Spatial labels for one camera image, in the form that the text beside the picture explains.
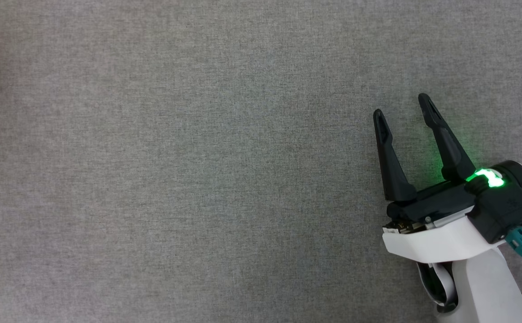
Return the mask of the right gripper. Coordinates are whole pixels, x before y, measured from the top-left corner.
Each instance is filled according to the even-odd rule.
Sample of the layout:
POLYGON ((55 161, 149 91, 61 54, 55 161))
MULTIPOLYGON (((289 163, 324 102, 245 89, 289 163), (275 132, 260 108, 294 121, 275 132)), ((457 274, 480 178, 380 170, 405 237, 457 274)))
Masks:
POLYGON ((378 161, 384 196, 390 202, 390 222, 383 227, 388 252, 416 262, 455 262, 470 259, 503 241, 487 242, 468 219, 475 197, 464 182, 476 171, 474 163, 450 129, 431 98, 418 101, 425 124, 433 131, 439 149, 443 182, 421 190, 410 184, 393 147, 393 135, 380 109, 373 114, 378 161))

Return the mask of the grey fabric sofa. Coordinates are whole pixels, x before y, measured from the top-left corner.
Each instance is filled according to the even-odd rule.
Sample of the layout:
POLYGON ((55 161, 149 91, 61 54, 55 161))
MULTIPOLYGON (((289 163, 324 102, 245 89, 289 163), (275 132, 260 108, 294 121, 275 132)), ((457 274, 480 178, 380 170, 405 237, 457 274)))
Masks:
POLYGON ((0 323, 435 323, 419 93, 522 163, 522 0, 0 0, 0 323))

